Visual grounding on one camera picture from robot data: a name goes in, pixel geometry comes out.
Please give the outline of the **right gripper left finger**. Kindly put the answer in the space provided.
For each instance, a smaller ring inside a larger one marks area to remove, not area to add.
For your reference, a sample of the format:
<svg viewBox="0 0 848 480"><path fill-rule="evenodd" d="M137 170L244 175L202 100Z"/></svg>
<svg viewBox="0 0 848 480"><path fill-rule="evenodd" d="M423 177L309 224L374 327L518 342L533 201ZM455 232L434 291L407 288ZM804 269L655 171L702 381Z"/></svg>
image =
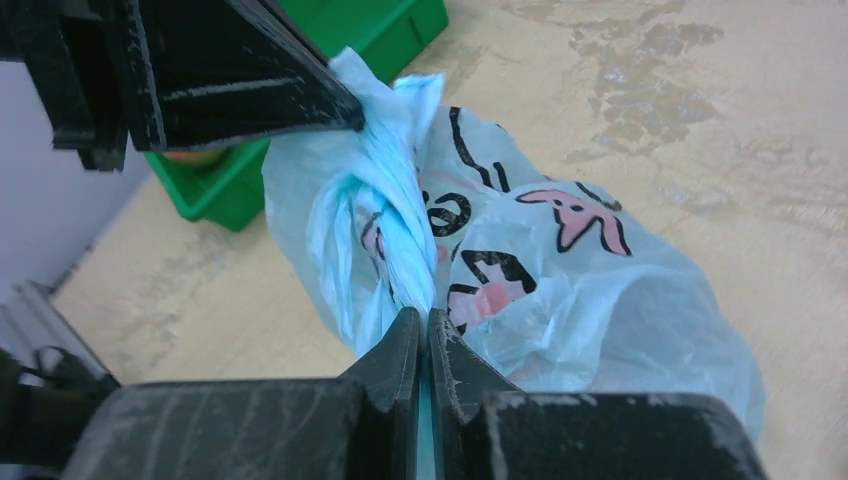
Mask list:
<svg viewBox="0 0 848 480"><path fill-rule="evenodd" d="M86 427L66 479L411 479L420 317L336 378L136 384Z"/></svg>

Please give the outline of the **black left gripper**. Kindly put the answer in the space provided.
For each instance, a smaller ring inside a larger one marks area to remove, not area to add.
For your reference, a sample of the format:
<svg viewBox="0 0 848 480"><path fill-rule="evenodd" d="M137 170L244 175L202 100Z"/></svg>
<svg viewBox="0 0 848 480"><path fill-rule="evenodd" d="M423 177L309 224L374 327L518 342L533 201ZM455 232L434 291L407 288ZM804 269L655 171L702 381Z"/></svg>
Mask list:
<svg viewBox="0 0 848 480"><path fill-rule="evenodd" d="M52 146L89 171L291 131L361 130L363 106L275 1L4 1Z"/></svg>

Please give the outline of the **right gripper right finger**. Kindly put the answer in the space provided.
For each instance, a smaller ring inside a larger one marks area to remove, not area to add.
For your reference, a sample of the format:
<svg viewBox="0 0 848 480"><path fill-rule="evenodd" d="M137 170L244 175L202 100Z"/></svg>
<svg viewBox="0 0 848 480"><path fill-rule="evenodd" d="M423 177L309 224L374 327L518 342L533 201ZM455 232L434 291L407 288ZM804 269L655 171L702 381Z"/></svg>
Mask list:
<svg viewBox="0 0 848 480"><path fill-rule="evenodd" d="M742 425L700 394L527 393L429 316L439 479L763 479Z"/></svg>

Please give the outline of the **fake peach fruit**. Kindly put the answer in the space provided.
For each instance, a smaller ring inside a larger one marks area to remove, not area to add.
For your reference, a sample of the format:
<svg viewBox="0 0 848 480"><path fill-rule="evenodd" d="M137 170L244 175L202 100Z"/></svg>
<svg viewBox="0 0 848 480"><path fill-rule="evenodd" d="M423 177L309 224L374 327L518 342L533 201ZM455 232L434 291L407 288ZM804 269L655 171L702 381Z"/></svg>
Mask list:
<svg viewBox="0 0 848 480"><path fill-rule="evenodd" d="M220 162L226 153L226 149L206 151L171 151L164 152L163 156L165 159L175 164L200 168Z"/></svg>

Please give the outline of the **light blue plastic bag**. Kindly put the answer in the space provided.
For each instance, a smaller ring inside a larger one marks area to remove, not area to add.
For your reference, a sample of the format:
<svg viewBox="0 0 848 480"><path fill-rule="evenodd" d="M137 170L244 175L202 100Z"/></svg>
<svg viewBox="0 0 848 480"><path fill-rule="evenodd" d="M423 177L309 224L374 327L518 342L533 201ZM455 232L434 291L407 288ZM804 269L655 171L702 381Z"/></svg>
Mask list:
<svg viewBox="0 0 848 480"><path fill-rule="evenodd" d="M330 70L365 127L277 137L262 175L272 238L357 356L402 308L441 309L523 390L702 393L761 434L755 357L686 255L445 105L442 76L386 85L351 49Z"/></svg>

